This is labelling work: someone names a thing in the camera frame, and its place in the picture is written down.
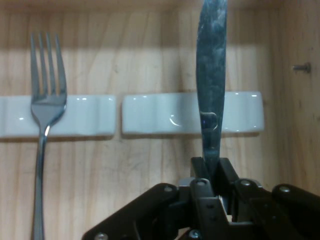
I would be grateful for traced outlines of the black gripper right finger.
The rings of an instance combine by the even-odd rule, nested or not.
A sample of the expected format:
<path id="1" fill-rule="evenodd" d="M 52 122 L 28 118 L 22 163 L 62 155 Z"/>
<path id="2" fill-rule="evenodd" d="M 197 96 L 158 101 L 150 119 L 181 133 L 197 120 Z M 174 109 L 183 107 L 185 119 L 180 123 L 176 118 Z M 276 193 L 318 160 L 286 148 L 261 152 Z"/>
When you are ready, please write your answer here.
<path id="1" fill-rule="evenodd" d="M 231 229 L 245 240 L 318 240 L 320 197 L 291 184 L 271 191 L 257 181 L 238 177 L 231 162 L 218 164 L 218 189 Z"/>

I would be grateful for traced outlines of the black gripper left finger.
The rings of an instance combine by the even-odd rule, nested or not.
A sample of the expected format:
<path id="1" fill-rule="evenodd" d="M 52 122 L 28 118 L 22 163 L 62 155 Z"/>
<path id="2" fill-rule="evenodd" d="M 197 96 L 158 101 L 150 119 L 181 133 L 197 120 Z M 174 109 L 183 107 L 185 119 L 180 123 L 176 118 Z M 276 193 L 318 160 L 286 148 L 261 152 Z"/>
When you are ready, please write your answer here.
<path id="1" fill-rule="evenodd" d="M 209 168 L 201 157 L 191 159 L 194 178 L 186 186 L 159 183 L 84 233 L 84 240 L 173 240 L 191 228 L 196 238 L 214 237 L 218 200 Z"/>

